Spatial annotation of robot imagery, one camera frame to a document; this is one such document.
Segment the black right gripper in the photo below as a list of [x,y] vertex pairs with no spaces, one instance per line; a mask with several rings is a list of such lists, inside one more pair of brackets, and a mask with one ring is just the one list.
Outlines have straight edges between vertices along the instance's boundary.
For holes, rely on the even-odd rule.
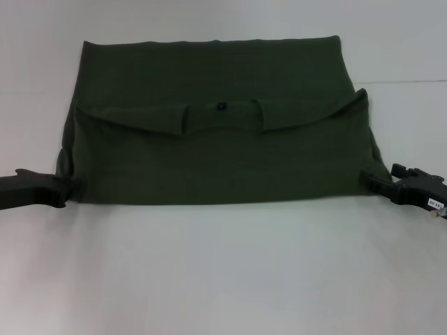
[[[391,175],[398,178],[395,183]],[[446,219],[446,185],[443,177],[393,163],[390,173],[362,171],[360,184],[369,193],[388,198],[395,204],[420,207],[435,218]]]

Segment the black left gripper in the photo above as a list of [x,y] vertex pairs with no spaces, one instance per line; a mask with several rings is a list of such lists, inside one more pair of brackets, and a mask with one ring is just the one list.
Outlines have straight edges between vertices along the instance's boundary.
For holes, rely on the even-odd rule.
[[42,204],[64,208],[80,190],[79,179],[59,178],[17,169],[16,175],[1,177],[1,210]]

